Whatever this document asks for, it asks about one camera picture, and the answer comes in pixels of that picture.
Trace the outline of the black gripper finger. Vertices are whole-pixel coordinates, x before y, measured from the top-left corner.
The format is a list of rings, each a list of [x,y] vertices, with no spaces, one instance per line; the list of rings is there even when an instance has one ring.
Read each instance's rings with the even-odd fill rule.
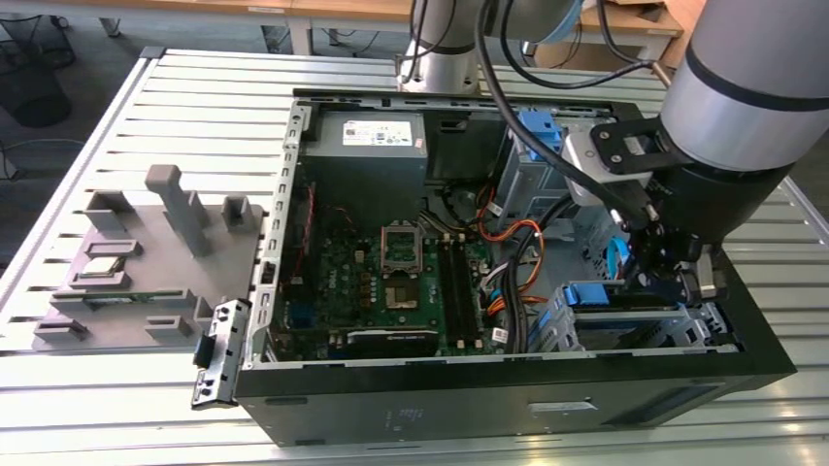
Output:
[[[669,267],[663,247],[665,231],[660,214],[651,203],[644,206],[647,223],[621,221],[621,230],[629,234],[629,258],[623,266],[621,279],[625,288],[643,290],[661,297],[675,297],[675,272]]]
[[[720,244],[705,243],[699,236],[683,239],[676,266],[679,302],[708,302],[723,295],[720,253]]]

